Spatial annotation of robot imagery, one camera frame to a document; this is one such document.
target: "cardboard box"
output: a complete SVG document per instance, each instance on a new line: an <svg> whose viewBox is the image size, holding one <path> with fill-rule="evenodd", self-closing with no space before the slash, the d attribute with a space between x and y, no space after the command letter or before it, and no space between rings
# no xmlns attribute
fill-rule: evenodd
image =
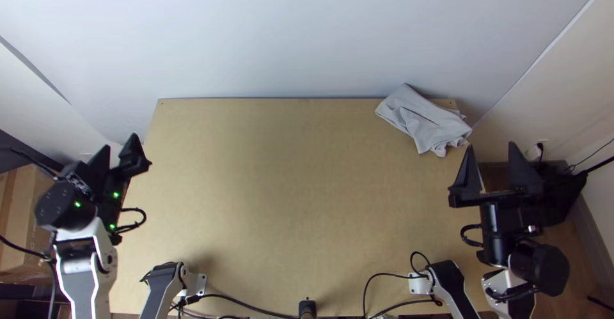
<svg viewBox="0 0 614 319"><path fill-rule="evenodd" d="M36 225L38 198L53 179L33 165L0 174L0 234L16 245L44 251L51 233ZM39 258L0 244L0 283L51 284L51 268Z"/></svg>

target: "gray cloth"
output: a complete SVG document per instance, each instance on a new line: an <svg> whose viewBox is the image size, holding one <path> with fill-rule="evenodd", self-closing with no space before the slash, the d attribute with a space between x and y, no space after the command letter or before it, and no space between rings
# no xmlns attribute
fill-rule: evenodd
<svg viewBox="0 0 614 319"><path fill-rule="evenodd" d="M467 143L471 127L455 109L443 109L404 84L377 106L375 113L394 127L409 134L418 153L434 152L445 157L446 146Z"/></svg>

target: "wooden table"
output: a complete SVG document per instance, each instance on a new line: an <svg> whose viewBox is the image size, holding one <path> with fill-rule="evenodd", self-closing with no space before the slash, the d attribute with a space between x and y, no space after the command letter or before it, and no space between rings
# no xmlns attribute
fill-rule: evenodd
<svg viewBox="0 0 614 319"><path fill-rule="evenodd" d="M160 100L145 141L154 164L133 179L124 204L148 219L118 246L111 311L140 313L148 294L140 277L181 260L208 275L207 292L290 315L306 297L321 316L362 315L366 280L407 274L416 250L456 261L470 299L488 310L480 278L491 268L459 237L479 222L478 210L447 202L464 148L444 159L418 155L409 136L375 115L380 101ZM380 277L368 312L416 298L407 281ZM188 308L262 316L221 299ZM447 311L426 303L391 313Z"/></svg>

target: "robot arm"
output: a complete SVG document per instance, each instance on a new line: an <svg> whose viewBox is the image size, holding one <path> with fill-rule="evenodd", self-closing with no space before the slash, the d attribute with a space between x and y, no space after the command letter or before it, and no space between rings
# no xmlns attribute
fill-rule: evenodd
<svg viewBox="0 0 614 319"><path fill-rule="evenodd" d="M55 231L56 273L62 292L71 302L75 319L109 319L109 291L117 278L117 251L122 227L117 227L123 194L130 179L148 171L136 134L110 169L110 147L103 147L87 163L64 167L56 183L36 205L36 223Z"/></svg>
<svg viewBox="0 0 614 319"><path fill-rule="evenodd" d="M510 191L482 194L473 148L465 152L455 183L449 187L453 208L479 206L480 224L465 226L460 236L482 263L499 268L484 275L482 287L488 303L500 318L530 318L535 293L558 296L569 278L569 262L558 248L530 237L552 224L551 208L542 200L543 181L516 144L509 144ZM482 230L482 242L469 240L465 231Z"/></svg>

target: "baseboard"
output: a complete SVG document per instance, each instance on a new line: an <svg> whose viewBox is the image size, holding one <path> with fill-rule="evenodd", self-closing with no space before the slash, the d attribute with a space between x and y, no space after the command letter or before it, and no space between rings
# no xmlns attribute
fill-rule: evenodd
<svg viewBox="0 0 614 319"><path fill-rule="evenodd" d="M614 263L582 195L572 206L567 218L576 226L599 290L602 296L607 297L603 301L614 303Z"/></svg>

